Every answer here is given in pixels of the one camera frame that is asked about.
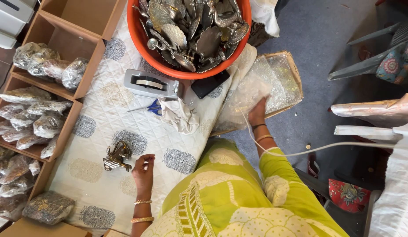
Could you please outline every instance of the red floral cloth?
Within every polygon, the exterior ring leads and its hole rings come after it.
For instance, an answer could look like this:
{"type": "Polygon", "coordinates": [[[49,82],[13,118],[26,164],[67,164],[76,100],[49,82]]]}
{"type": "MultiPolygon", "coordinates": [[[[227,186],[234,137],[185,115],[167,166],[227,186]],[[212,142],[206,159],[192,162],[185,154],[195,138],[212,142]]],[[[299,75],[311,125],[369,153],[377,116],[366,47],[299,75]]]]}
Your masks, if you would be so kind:
{"type": "Polygon", "coordinates": [[[328,193],[338,207],[353,213],[362,211],[371,195],[369,190],[334,179],[328,179],[328,193]]]}

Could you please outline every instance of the plastic bag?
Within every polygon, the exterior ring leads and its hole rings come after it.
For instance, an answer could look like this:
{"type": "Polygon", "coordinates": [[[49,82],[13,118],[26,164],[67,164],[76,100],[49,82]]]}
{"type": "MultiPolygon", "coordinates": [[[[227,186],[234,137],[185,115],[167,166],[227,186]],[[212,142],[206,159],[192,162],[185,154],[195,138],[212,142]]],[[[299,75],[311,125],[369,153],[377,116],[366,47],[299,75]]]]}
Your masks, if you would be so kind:
{"type": "Polygon", "coordinates": [[[28,165],[28,169],[31,171],[33,176],[36,176],[40,173],[41,167],[38,160],[33,160],[31,164],[28,165]]]}
{"type": "Polygon", "coordinates": [[[75,92],[83,78],[89,60],[78,57],[62,73],[62,84],[70,91],[75,92]]]}
{"type": "Polygon", "coordinates": [[[43,71],[49,76],[56,79],[57,83],[62,84],[62,73],[71,64],[70,61],[49,59],[43,63],[43,71]]]}
{"type": "Polygon", "coordinates": [[[15,155],[14,151],[11,151],[0,146],[0,159],[11,158],[14,155],[15,155]]]}
{"type": "Polygon", "coordinates": [[[12,103],[9,105],[5,105],[0,109],[0,116],[4,117],[7,120],[10,120],[12,116],[21,113],[23,110],[28,108],[27,105],[12,103]]]}
{"type": "Polygon", "coordinates": [[[0,216],[6,216],[13,221],[21,218],[22,210],[28,200],[26,194],[18,194],[13,197],[0,197],[0,216]]]}
{"type": "Polygon", "coordinates": [[[8,172],[9,159],[0,159],[0,178],[8,172]]]}
{"type": "Polygon", "coordinates": [[[257,75],[253,73],[246,74],[224,106],[213,130],[246,128],[249,112],[262,98],[270,95],[272,87],[257,75]]]}
{"type": "Polygon", "coordinates": [[[27,110],[24,110],[21,113],[14,115],[10,119],[10,121],[11,121],[12,127],[20,131],[24,128],[30,127],[30,125],[32,125],[33,122],[38,120],[39,118],[40,118],[40,115],[31,114],[31,113],[28,113],[27,110]]]}
{"type": "Polygon", "coordinates": [[[63,126],[62,116],[58,114],[43,115],[34,122],[34,134],[39,137],[53,138],[61,132],[63,126]]]}
{"type": "Polygon", "coordinates": [[[26,136],[21,137],[17,141],[16,148],[18,150],[24,150],[31,147],[34,144],[46,144],[49,141],[48,138],[38,137],[35,134],[28,134],[26,136]]]}
{"type": "Polygon", "coordinates": [[[49,225],[58,224],[64,220],[72,208],[75,201],[54,191],[48,191],[33,198],[22,215],[49,225]]]}
{"type": "Polygon", "coordinates": [[[47,48],[47,45],[44,43],[34,42],[18,47],[13,57],[14,65],[27,70],[30,66],[32,55],[39,52],[43,48],[47,48]]]}
{"type": "Polygon", "coordinates": [[[13,156],[8,163],[8,172],[0,178],[0,184],[11,183],[27,173],[30,161],[31,158],[22,154],[13,156]]]}
{"type": "Polygon", "coordinates": [[[12,127],[11,122],[8,120],[0,122],[0,135],[9,132],[13,130],[14,127],[12,127]]]}
{"type": "Polygon", "coordinates": [[[33,76],[47,76],[43,70],[43,63],[49,59],[61,59],[58,51],[51,48],[43,48],[31,56],[31,62],[27,69],[33,76]]]}
{"type": "Polygon", "coordinates": [[[32,114],[45,115],[47,111],[56,111],[62,114],[66,108],[71,107],[73,102],[65,100],[62,102],[43,100],[31,105],[27,111],[32,114]]]}
{"type": "Polygon", "coordinates": [[[49,92],[35,86],[7,91],[4,94],[0,94],[0,97],[5,101],[24,105],[32,105],[41,100],[51,100],[49,92]]]}
{"type": "Polygon", "coordinates": [[[32,177],[28,180],[25,176],[21,176],[12,183],[2,185],[0,187],[0,196],[12,197],[17,194],[23,194],[32,186],[34,186],[32,177]]]}
{"type": "Polygon", "coordinates": [[[50,140],[47,147],[43,148],[40,154],[41,159],[48,158],[49,156],[53,155],[55,148],[56,148],[56,143],[58,141],[58,138],[59,138],[59,134],[56,135],[54,138],[52,138],[52,140],[50,140]]]}
{"type": "Polygon", "coordinates": [[[18,131],[16,129],[13,129],[13,130],[10,130],[10,131],[2,134],[2,139],[9,142],[9,143],[11,143],[13,141],[17,141],[20,138],[22,138],[22,137],[24,137],[26,135],[32,134],[32,133],[33,133],[33,129],[31,129],[31,128],[23,129],[23,130],[20,130],[20,131],[18,131]]]}

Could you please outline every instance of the woman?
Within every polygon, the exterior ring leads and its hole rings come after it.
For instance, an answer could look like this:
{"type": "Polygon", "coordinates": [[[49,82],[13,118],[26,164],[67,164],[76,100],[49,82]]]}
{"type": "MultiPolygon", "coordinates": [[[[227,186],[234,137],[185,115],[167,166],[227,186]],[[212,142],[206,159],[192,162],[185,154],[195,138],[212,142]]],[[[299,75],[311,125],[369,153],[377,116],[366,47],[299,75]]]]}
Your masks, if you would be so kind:
{"type": "MultiPolygon", "coordinates": [[[[249,113],[255,140],[283,154],[265,126],[265,101],[249,113]]],[[[140,157],[132,171],[138,196],[131,237],[348,236],[285,157],[257,149],[263,181],[234,143],[209,140],[196,171],[173,188],[154,222],[147,201],[155,158],[140,157]]]]}

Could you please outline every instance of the grey carpet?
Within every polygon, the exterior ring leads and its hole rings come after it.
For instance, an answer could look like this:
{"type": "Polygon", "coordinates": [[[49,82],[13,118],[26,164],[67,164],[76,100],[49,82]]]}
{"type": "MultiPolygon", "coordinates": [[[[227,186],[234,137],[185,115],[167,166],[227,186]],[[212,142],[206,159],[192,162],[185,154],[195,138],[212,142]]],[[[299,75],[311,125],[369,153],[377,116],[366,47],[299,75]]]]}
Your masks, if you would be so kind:
{"type": "MultiPolygon", "coordinates": [[[[386,22],[397,23],[407,17],[400,6],[385,3],[375,7],[375,0],[290,0],[278,17],[280,37],[257,48],[259,54],[288,50],[299,70],[304,99],[293,108],[267,119],[266,123],[278,146],[285,154],[306,151],[330,143],[354,141],[348,136],[333,135],[336,125],[365,125],[355,118],[342,118],[327,112],[338,103],[367,102],[400,98],[405,90],[373,75],[327,81],[327,74],[359,62],[357,51],[362,45],[346,46],[351,38],[359,38],[380,30],[386,22]]],[[[386,50],[391,35],[372,40],[369,50],[386,50]]],[[[221,137],[236,141],[240,151],[258,170],[258,154],[247,130],[234,131],[221,137]]],[[[359,147],[341,146],[317,152],[320,179],[334,178],[334,170],[351,174],[361,152],[359,147]]],[[[306,155],[288,157],[291,164],[306,170],[306,155]]]]}

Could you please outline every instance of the white quilted mattress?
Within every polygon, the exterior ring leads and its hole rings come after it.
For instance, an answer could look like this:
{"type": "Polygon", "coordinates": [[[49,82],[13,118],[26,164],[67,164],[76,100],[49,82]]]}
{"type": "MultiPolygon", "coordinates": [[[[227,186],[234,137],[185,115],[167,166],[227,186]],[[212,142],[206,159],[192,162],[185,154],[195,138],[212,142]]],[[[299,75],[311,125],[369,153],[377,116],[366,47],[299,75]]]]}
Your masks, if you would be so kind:
{"type": "Polygon", "coordinates": [[[229,79],[204,99],[195,101],[200,126],[195,133],[182,135],[154,113],[126,113],[153,102],[123,87],[123,76],[129,68],[159,73],[136,50],[125,9],[112,40],[106,42],[84,107],[50,183],[50,190],[76,200],[67,222],[88,229],[94,236],[109,228],[129,234],[137,194],[130,172],[123,168],[104,170],[106,148],[125,141],[133,151],[132,158],[125,162],[132,166],[140,155],[155,154],[151,207],[157,217],[167,194],[195,168],[231,84],[229,79]]]}

